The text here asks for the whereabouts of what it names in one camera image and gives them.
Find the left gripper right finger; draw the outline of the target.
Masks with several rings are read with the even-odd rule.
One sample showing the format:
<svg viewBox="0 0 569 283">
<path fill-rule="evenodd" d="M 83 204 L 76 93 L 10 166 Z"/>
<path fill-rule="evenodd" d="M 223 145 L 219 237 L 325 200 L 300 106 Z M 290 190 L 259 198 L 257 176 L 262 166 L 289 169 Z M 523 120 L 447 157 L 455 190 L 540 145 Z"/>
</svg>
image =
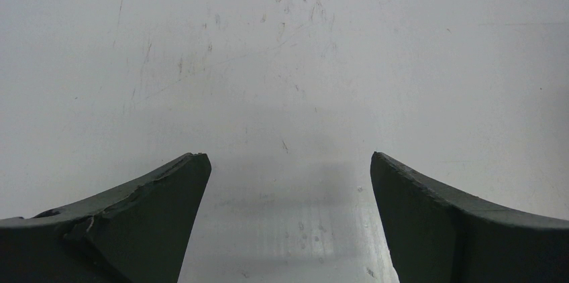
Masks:
<svg viewBox="0 0 569 283">
<path fill-rule="evenodd" d="M 567 282 L 568 222 L 511 209 L 376 152 L 370 178 L 400 282 Z"/>
</svg>

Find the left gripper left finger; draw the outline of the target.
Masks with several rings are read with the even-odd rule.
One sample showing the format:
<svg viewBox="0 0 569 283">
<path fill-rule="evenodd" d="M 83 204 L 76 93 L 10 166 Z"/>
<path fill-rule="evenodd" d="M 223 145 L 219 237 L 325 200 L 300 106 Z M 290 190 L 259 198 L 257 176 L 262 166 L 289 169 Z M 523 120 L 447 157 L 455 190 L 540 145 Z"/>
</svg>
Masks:
<svg viewBox="0 0 569 283">
<path fill-rule="evenodd" d="M 1 221 L 2 282 L 176 282 L 211 174 L 184 154 L 32 218 Z"/>
</svg>

